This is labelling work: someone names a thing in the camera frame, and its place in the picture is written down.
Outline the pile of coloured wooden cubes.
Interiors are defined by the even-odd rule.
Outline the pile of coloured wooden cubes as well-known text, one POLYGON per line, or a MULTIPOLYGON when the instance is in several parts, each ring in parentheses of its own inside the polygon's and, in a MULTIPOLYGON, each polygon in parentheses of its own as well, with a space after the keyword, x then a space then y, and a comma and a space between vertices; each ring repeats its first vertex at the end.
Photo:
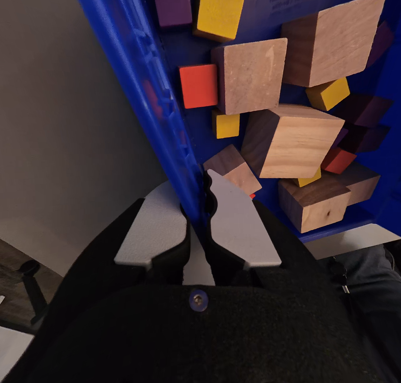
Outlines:
POLYGON ((184 109, 245 113, 241 157, 259 179, 312 177, 351 121, 349 93, 326 91, 367 68, 386 0, 154 0, 184 109))

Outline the blue plastic box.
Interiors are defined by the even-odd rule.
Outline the blue plastic box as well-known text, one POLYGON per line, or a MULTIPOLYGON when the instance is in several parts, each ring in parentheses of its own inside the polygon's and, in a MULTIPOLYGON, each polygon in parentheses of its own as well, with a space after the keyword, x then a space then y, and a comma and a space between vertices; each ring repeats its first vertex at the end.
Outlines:
MULTIPOLYGON (((123 91, 153 147, 186 214, 197 230, 206 225, 204 161, 227 145, 242 145, 248 114, 238 137, 217 140, 211 108, 186 110, 180 66, 207 64, 218 42, 193 35, 192 26, 161 29, 154 0, 78 0, 123 91)), ((280 35, 281 25, 352 0, 245 0, 237 37, 241 44, 280 35)), ((376 223, 400 235, 400 0, 385 0, 380 19, 395 32, 387 53, 348 79, 352 93, 393 100, 381 123, 390 130, 376 151, 357 161, 381 175, 372 197, 348 207, 342 221, 300 234, 278 203, 278 183, 262 179, 255 199, 262 202, 302 242, 376 223)))

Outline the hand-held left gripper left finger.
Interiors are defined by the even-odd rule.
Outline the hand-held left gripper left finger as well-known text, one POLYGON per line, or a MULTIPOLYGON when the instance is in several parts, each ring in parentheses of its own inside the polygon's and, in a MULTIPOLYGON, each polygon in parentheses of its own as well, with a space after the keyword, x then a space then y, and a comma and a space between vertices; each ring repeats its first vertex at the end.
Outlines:
POLYGON ((145 197, 114 262, 152 268, 154 258, 184 241, 187 224, 171 183, 162 183, 145 197))

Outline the dark blue clothing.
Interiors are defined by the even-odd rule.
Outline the dark blue clothing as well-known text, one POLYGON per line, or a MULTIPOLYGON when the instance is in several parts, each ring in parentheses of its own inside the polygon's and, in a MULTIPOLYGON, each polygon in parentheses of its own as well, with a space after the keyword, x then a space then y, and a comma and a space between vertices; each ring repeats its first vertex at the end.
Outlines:
POLYGON ((368 359, 384 382, 400 382, 401 283, 383 244, 334 256, 347 269, 350 294, 333 282, 328 263, 318 260, 345 305, 368 359))

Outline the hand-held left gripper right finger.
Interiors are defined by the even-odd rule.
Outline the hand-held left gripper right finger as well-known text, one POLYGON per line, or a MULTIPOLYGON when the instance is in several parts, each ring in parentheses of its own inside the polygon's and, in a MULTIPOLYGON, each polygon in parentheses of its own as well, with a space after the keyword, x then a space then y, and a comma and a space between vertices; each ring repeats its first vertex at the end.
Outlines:
POLYGON ((206 175, 217 200, 210 219, 213 243, 237 256, 243 268, 280 266, 282 261, 250 196, 211 169, 206 175))

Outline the black chair leg with caster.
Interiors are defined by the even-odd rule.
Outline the black chair leg with caster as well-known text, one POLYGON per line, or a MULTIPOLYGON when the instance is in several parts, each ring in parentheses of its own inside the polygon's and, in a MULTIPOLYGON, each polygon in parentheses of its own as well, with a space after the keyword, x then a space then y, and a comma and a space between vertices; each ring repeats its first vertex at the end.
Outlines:
POLYGON ((18 272, 22 275, 25 290, 34 310, 34 317, 30 321, 31 326, 38 325, 38 323, 47 315, 49 308, 49 304, 34 277, 39 269, 40 264, 35 260, 28 260, 18 269, 18 272))

